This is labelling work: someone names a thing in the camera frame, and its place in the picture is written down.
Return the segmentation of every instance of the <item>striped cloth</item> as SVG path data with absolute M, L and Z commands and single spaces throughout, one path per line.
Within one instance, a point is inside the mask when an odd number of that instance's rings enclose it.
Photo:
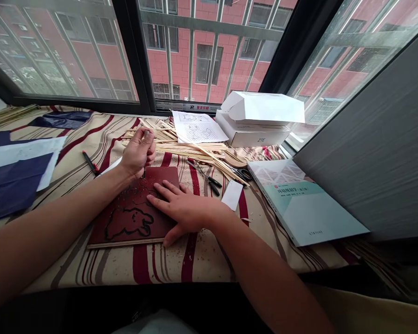
M 41 107 L 25 118 L 0 127 L 0 130 L 11 130 L 12 140 L 68 136 L 50 186 L 38 193 L 30 210 L 91 182 L 93 174 L 83 159 L 82 150 L 85 150 L 103 171 L 122 155 L 124 146 L 120 137 L 126 130 L 139 123 L 136 117 L 94 112 L 90 120 L 76 130 L 27 126 L 32 119 L 51 110 L 80 109 L 62 106 Z M 238 151 L 238 154 L 250 160 L 283 158 L 277 152 L 276 146 L 244 148 Z M 180 182 L 193 190 L 195 195 L 212 196 L 207 180 L 194 169 L 191 170 L 186 161 L 185 157 L 158 152 L 153 166 L 178 167 Z M 203 166 L 203 169 L 207 175 L 222 180 L 223 193 L 227 180 L 213 167 Z M 277 223 L 273 211 L 254 182 L 251 182 L 251 187 L 243 190 L 236 213 L 240 218 L 247 218 L 249 221 L 244 222 L 251 230 L 298 273 L 339 268 L 356 260 L 340 243 L 296 248 L 289 241 L 288 234 Z M 0 227 L 16 218 L 17 216 L 11 216 L 1 219 Z M 208 230 L 182 237 L 167 249 L 161 244 L 148 244 L 87 250 L 91 228 L 92 226 L 87 227 L 70 249 L 26 291 L 88 285 L 235 281 L 235 274 L 226 254 Z

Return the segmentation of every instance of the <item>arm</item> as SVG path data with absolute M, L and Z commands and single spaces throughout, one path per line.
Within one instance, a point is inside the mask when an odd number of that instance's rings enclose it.
M 180 236 L 212 231 L 228 255 L 237 279 L 254 309 L 275 333 L 332 333 L 333 327 L 296 273 L 224 203 L 193 195 L 164 181 L 156 190 L 169 202 L 148 200 L 178 224 L 164 239 L 171 245 Z
M 155 159 L 154 135 L 139 129 L 121 163 L 76 191 L 0 228 L 0 305 L 49 268 L 83 229 Z

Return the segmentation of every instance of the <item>textbook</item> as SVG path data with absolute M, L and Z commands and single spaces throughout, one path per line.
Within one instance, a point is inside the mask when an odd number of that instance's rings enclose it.
M 370 232 L 294 161 L 252 161 L 248 169 L 297 247 Z

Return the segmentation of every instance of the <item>cardboard box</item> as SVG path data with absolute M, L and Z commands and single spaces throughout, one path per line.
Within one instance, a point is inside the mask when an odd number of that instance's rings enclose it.
M 233 91 L 221 106 L 236 123 L 280 125 L 305 123 L 302 101 L 283 94 Z
M 255 147 L 282 144 L 291 130 L 285 126 L 239 124 L 228 112 L 218 110 L 215 121 L 220 125 L 232 147 Z

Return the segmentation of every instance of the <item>book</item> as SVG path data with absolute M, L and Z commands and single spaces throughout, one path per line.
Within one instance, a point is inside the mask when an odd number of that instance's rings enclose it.
M 87 248 L 162 242 L 176 222 L 147 200 L 164 199 L 153 184 L 167 180 L 179 187 L 178 168 L 147 167 L 145 179 L 133 181 L 94 219 Z
M 252 161 L 248 169 L 297 247 L 369 232 L 294 161 Z

